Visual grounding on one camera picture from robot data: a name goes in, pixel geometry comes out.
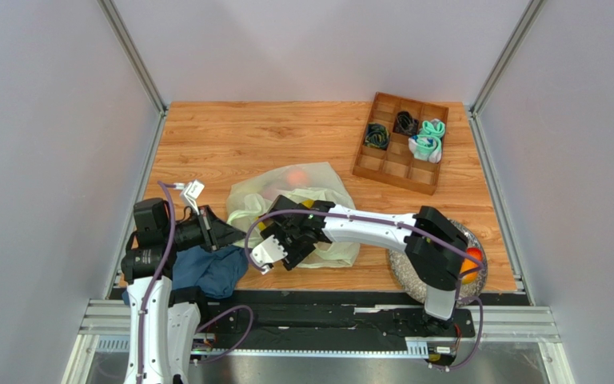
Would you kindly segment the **translucent yellowish plastic bag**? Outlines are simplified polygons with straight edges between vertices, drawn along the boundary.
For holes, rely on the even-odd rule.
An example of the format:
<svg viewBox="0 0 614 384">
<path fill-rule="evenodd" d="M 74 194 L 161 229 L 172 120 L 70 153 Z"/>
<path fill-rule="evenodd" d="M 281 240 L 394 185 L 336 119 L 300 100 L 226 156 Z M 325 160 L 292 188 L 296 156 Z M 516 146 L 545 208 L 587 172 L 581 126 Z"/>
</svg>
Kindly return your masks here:
<svg viewBox="0 0 614 384">
<path fill-rule="evenodd" d="M 307 187 L 292 188 L 285 181 L 287 172 L 300 168 L 309 175 Z M 304 200 L 330 201 L 353 209 L 355 203 L 345 184 L 328 162 L 315 162 L 284 166 L 257 177 L 232 185 L 226 200 L 227 222 L 247 231 L 250 225 L 265 214 L 277 196 L 284 195 L 294 202 Z M 355 243 L 319 243 L 299 268 L 351 267 L 357 259 L 360 246 Z"/>
</svg>

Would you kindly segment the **fake orange mango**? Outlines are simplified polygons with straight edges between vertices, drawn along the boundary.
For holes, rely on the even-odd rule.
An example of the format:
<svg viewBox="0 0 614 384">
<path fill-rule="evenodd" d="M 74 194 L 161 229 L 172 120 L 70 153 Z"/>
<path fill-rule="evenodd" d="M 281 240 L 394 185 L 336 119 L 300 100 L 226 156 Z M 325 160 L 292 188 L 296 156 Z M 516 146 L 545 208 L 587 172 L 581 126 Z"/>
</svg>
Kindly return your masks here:
<svg viewBox="0 0 614 384">
<path fill-rule="evenodd" d="M 484 254 L 480 248 L 469 247 L 466 250 L 466 253 L 472 258 L 474 258 L 475 260 L 484 262 Z M 479 273 L 480 273 L 480 269 L 478 268 L 478 265 L 474 261 L 466 258 L 463 261 L 463 265 L 460 270 L 461 283 L 463 285 L 468 285 L 470 283 L 475 282 L 477 280 Z"/>
</svg>

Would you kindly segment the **fake yellow banana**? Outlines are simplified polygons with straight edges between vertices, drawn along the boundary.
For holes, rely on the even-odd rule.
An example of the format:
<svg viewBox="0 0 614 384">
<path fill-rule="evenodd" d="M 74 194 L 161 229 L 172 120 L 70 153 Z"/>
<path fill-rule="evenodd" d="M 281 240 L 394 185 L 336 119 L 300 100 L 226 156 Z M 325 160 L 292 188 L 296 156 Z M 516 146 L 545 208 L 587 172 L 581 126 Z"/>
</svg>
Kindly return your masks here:
<svg viewBox="0 0 614 384">
<path fill-rule="evenodd" d="M 304 200 L 300 203 L 300 206 L 304 209 L 311 210 L 314 206 L 315 201 L 312 199 Z"/>
</svg>

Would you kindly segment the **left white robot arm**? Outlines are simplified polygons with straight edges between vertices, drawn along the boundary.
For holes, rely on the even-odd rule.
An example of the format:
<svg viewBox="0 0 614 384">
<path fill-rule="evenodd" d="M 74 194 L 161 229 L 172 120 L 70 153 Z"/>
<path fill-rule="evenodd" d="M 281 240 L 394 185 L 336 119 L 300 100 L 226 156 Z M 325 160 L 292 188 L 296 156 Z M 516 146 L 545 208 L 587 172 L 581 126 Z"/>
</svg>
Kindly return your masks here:
<svg viewBox="0 0 614 384">
<path fill-rule="evenodd" d="M 149 198 L 134 205 L 136 225 L 121 268 L 130 307 L 127 383 L 187 383 L 191 350 L 205 305 L 198 290 L 173 292 L 179 252 L 216 251 L 245 237 L 208 206 L 177 221 L 168 201 Z"/>
</svg>

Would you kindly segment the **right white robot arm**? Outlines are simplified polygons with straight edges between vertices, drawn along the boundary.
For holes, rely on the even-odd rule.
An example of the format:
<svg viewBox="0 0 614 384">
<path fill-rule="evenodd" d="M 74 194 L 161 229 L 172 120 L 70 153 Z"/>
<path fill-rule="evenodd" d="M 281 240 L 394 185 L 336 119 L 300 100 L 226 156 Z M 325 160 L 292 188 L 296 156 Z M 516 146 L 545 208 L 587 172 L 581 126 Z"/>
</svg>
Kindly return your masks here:
<svg viewBox="0 0 614 384">
<path fill-rule="evenodd" d="M 377 214 L 330 201 L 306 205 L 280 195 L 250 228 L 258 225 L 264 226 L 261 242 L 244 247 L 250 263 L 263 274 L 276 262 L 293 269 L 319 243 L 364 244 L 403 254 L 426 286 L 426 315 L 439 322 L 453 318 L 464 260 L 472 259 L 468 239 L 430 206 L 415 214 Z"/>
</svg>

